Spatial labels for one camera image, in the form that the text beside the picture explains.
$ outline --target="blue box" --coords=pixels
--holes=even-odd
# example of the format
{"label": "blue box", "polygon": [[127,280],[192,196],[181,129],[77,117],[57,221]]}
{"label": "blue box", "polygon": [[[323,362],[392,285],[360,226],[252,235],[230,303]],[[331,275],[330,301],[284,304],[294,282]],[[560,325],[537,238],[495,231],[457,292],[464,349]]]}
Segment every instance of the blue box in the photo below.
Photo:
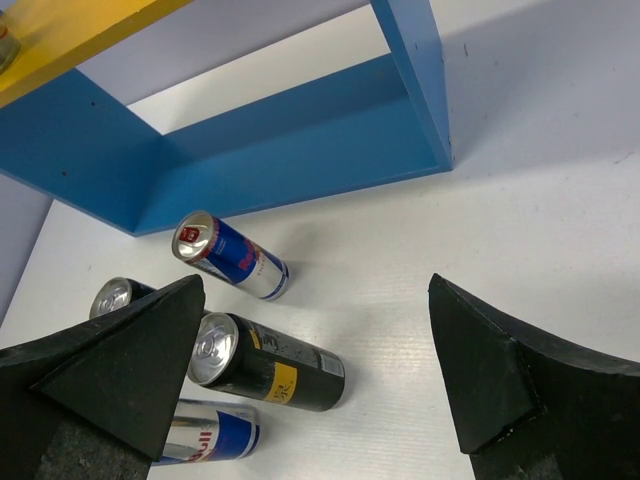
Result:
{"label": "blue box", "polygon": [[372,0],[385,55],[161,135],[77,70],[0,110],[0,169],[133,235],[452,168],[428,0]]}

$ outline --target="energy drink can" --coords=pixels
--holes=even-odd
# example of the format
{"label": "energy drink can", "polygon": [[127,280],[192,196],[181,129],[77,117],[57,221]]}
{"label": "energy drink can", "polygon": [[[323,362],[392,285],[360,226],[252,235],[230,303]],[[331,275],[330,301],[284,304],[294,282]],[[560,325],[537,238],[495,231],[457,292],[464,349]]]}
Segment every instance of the energy drink can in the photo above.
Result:
{"label": "energy drink can", "polygon": [[258,417],[252,407],[180,399],[162,458],[152,465],[246,457],[259,438]]}
{"label": "energy drink can", "polygon": [[211,313],[187,369],[206,388],[322,412],[344,390],[344,365],[331,352],[233,314]]}
{"label": "energy drink can", "polygon": [[171,250],[179,260],[263,300],[278,298],[289,281],[282,260],[204,211],[178,225]]}
{"label": "energy drink can", "polygon": [[2,21],[0,10],[0,73],[4,72],[18,56],[20,43],[11,35],[9,28]]}
{"label": "energy drink can", "polygon": [[[102,286],[93,300],[89,310],[89,320],[126,307],[130,303],[155,291],[155,288],[130,278],[112,278]],[[204,316],[208,313],[211,312],[204,310],[202,315]]]}

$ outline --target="black can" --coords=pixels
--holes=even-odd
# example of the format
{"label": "black can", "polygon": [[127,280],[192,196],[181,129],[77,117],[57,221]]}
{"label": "black can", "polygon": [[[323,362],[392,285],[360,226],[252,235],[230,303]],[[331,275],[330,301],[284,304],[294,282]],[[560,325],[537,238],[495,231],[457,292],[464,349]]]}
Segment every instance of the black can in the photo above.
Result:
{"label": "black can", "polygon": [[[156,289],[130,278],[115,277],[105,283],[98,291],[89,310],[89,320],[126,307],[132,302],[155,292]],[[204,310],[202,315],[211,313]]]}
{"label": "black can", "polygon": [[202,319],[187,376],[212,390],[316,412],[344,391],[337,355],[230,313]]}

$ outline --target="can lid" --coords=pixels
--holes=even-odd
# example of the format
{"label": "can lid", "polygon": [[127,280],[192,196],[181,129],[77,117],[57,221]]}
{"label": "can lid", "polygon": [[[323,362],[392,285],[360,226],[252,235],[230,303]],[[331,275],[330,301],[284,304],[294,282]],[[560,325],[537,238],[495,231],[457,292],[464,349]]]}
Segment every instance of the can lid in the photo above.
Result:
{"label": "can lid", "polygon": [[239,336],[238,326],[229,315],[205,315],[187,369],[189,380],[208,385],[222,375],[236,352]]}
{"label": "can lid", "polygon": [[126,307],[131,303],[132,293],[129,280],[123,277],[112,278],[98,291],[89,310],[89,319]]}
{"label": "can lid", "polygon": [[184,261],[197,260],[209,248],[218,234],[218,222],[204,210],[186,216],[176,228],[171,241],[171,251]]}

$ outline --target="yellow beam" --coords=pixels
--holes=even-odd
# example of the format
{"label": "yellow beam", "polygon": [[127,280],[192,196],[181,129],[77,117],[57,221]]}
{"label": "yellow beam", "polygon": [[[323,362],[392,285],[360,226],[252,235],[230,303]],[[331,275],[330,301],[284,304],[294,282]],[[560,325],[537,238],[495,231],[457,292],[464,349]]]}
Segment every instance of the yellow beam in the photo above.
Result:
{"label": "yellow beam", "polygon": [[191,0],[18,0],[2,20],[22,44],[0,74],[0,108]]}

